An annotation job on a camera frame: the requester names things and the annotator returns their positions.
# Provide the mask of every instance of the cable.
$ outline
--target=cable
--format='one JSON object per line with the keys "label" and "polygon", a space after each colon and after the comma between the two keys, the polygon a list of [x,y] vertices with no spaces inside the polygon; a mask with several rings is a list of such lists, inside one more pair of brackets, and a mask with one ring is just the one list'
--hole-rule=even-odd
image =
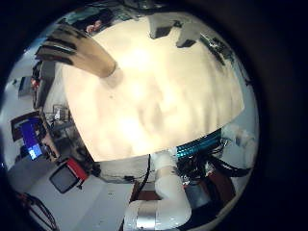
{"label": "cable", "polygon": [[[32,196],[27,193],[20,193],[20,192],[15,192],[17,198],[22,202],[23,207],[28,209],[30,212],[34,214],[40,221],[42,221],[50,230],[52,231],[59,231],[59,227],[56,223],[55,218],[52,216],[50,211],[47,209],[47,207],[39,200],[37,197]],[[49,220],[50,224],[47,223],[34,209],[32,206],[36,205],[42,213],[47,217]]]}
{"label": "cable", "polygon": [[142,189],[143,189],[145,183],[147,182],[147,178],[148,178],[148,176],[149,176],[149,174],[150,174],[150,168],[151,168],[151,155],[148,155],[146,174],[145,174],[144,179],[143,179],[143,181],[142,181],[142,183],[141,183],[141,186],[138,188],[138,190],[137,190],[136,193],[134,194],[134,196],[133,196],[133,198],[132,198],[132,201],[138,199],[138,197],[139,197],[139,195],[140,195],[140,193],[141,193],[141,191],[142,191]]}

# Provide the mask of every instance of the human hand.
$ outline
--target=human hand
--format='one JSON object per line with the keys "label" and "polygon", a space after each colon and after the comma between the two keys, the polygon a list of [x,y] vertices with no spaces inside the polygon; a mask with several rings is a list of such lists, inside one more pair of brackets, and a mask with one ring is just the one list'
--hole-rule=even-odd
{"label": "human hand", "polygon": [[86,31],[88,34],[91,34],[94,31],[94,29],[95,29],[94,25],[89,25],[87,26]]}

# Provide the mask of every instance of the electronic equipment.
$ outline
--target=electronic equipment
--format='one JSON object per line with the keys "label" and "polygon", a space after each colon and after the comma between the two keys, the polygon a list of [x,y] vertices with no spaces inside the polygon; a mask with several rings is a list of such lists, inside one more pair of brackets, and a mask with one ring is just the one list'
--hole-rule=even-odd
{"label": "electronic equipment", "polygon": [[42,151],[39,146],[34,122],[30,120],[22,123],[20,125],[20,132],[22,134],[22,139],[26,145],[31,159],[35,160],[38,156],[42,154]]}

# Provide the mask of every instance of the computer monitor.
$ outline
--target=computer monitor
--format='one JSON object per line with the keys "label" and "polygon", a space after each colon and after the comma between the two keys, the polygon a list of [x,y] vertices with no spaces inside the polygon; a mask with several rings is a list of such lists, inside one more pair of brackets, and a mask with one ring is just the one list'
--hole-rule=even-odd
{"label": "computer monitor", "polygon": [[20,125],[20,131],[31,159],[35,160],[42,154],[42,151],[39,146],[38,137],[33,122],[27,121],[22,123]]}

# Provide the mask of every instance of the teal component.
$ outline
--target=teal component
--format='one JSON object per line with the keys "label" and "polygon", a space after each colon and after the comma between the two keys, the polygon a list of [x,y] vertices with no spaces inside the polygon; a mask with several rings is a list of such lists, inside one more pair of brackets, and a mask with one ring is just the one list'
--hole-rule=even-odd
{"label": "teal component", "polygon": [[217,131],[203,138],[177,146],[176,147],[177,157],[178,158],[188,157],[201,150],[218,146],[220,143],[220,138],[221,138],[221,131],[220,129],[218,129]]}

